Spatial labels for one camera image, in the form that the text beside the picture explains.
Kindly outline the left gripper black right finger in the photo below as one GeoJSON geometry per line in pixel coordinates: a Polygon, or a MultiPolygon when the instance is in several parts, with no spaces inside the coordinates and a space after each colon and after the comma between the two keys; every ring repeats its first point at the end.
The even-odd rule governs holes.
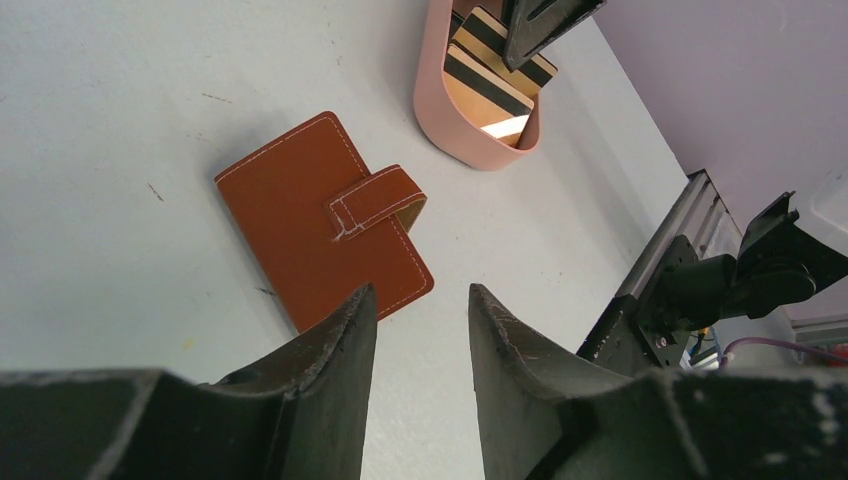
{"type": "Polygon", "coordinates": [[[469,288],[489,479],[843,479],[843,368],[651,369],[590,363],[469,288]]]}

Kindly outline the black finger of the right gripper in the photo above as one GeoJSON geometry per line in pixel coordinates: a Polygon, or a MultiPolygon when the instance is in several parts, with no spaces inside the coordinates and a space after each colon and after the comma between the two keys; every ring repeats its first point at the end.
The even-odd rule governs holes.
{"type": "Polygon", "coordinates": [[[519,69],[605,4],[605,0],[504,1],[501,17],[508,34],[502,60],[510,71],[519,69]]]}

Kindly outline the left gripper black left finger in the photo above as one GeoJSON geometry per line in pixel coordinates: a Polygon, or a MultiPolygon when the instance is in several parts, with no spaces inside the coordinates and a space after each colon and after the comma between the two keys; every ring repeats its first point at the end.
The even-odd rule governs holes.
{"type": "Polygon", "coordinates": [[[8,371],[5,479],[356,479],[377,294],[214,384],[161,369],[8,371]]]}

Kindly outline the pink oval tray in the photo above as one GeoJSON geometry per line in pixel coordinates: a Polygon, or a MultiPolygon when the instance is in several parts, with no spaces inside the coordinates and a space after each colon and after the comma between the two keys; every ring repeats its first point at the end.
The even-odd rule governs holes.
{"type": "Polygon", "coordinates": [[[416,120],[440,150],[482,171],[503,169],[532,152],[541,137],[538,99],[516,117],[445,70],[447,65],[472,80],[486,79],[484,68],[449,43],[451,1],[430,1],[413,92],[416,120]]]}

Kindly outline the brown leather card holder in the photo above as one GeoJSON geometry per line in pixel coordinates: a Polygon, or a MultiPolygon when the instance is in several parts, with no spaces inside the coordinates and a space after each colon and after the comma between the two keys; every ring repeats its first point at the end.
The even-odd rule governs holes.
{"type": "Polygon", "coordinates": [[[371,172],[324,111],[214,179],[298,332],[372,284],[383,319],[434,287],[409,232],[427,201],[398,164],[371,172]]]}

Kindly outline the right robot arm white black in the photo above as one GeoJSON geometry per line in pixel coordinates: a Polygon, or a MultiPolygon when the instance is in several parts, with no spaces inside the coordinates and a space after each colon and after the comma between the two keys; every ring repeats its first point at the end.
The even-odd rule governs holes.
{"type": "Polygon", "coordinates": [[[688,261],[670,247],[645,253],[657,266],[639,295],[620,300],[634,337],[660,345],[725,318],[762,318],[847,275],[846,232],[813,198],[797,204],[790,192],[749,223],[736,254],[688,261]]]}

